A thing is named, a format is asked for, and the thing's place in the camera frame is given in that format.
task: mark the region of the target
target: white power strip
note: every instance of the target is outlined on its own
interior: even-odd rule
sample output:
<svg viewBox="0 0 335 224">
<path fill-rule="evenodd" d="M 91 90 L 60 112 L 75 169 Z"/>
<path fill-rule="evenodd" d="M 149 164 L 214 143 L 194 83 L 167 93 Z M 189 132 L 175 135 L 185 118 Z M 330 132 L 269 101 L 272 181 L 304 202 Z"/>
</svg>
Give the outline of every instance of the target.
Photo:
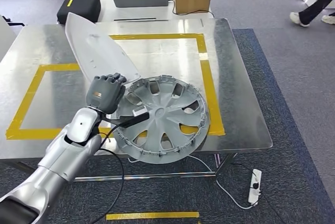
<svg viewBox="0 0 335 224">
<path fill-rule="evenodd" d="M 261 177 L 262 177 L 262 171 L 254 169 L 253 174 L 251 176 L 251 182 L 250 183 L 250 191 L 249 191 L 249 198 L 247 201 L 250 203 L 251 205 L 257 205 L 258 204 L 258 197 L 260 195 L 260 186 L 261 186 Z M 254 189 L 254 184 L 258 183 L 258 188 Z"/>
</svg>

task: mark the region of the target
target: black case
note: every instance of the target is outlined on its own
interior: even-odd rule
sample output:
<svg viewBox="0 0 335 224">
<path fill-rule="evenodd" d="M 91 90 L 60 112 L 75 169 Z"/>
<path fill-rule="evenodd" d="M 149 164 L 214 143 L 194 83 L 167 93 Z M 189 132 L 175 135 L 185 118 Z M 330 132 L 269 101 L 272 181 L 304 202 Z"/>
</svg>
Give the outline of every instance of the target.
<svg viewBox="0 0 335 224">
<path fill-rule="evenodd" d="M 72 12 L 93 23 L 97 22 L 101 3 L 100 0 L 64 0 L 57 18 L 60 24 L 65 24 L 69 12 Z"/>
</svg>

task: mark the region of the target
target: robotic arm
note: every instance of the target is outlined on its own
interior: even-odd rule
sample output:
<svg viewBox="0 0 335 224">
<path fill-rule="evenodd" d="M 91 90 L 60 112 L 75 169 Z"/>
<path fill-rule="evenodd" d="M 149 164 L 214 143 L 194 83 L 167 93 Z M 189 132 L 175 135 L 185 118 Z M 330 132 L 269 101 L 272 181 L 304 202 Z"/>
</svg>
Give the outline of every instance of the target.
<svg viewBox="0 0 335 224">
<path fill-rule="evenodd" d="M 125 81 L 118 73 L 95 77 L 86 96 L 88 107 L 78 110 L 52 141 L 34 173 L 0 198 L 0 223 L 43 223 L 66 184 L 103 144 L 98 129 L 102 120 L 126 128 L 148 119 L 149 113 L 121 121 L 106 118 L 116 110 L 124 94 Z"/>
</svg>

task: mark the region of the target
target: stainless steel table surface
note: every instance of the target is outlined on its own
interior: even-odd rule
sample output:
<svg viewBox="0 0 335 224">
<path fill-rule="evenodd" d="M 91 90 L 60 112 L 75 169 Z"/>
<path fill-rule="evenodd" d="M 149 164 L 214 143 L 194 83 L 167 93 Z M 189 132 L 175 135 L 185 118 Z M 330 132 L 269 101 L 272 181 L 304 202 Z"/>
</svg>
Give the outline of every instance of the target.
<svg viewBox="0 0 335 224">
<path fill-rule="evenodd" d="M 97 26 L 108 35 L 202 33 L 224 136 L 208 135 L 197 151 L 254 152 L 272 145 L 269 131 L 226 19 L 113 22 Z M 205 97 L 195 39 L 117 40 L 143 77 L 173 75 Z M 10 139 L 6 131 L 39 65 L 75 63 L 61 25 L 26 26 L 0 63 L 0 160 L 44 156 L 51 139 Z M 85 106 L 88 84 L 81 71 L 45 72 L 20 129 L 63 128 Z M 112 139 L 106 148 L 118 150 Z"/>
</svg>

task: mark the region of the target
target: white sneaker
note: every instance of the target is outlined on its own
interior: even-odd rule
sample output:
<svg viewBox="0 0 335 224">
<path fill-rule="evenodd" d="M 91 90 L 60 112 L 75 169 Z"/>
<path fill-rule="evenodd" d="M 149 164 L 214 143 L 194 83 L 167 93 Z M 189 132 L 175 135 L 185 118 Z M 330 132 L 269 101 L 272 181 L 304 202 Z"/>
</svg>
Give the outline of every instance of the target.
<svg viewBox="0 0 335 224">
<path fill-rule="evenodd" d="M 323 16 L 321 21 L 326 24 L 335 24 L 335 16 Z"/>
<path fill-rule="evenodd" d="M 293 21 L 295 24 L 299 24 L 302 27 L 309 27 L 309 24 L 305 25 L 305 24 L 302 24 L 300 21 L 300 18 L 299 17 L 299 13 L 297 12 L 290 12 L 290 13 L 290 18 L 291 21 Z"/>
</svg>

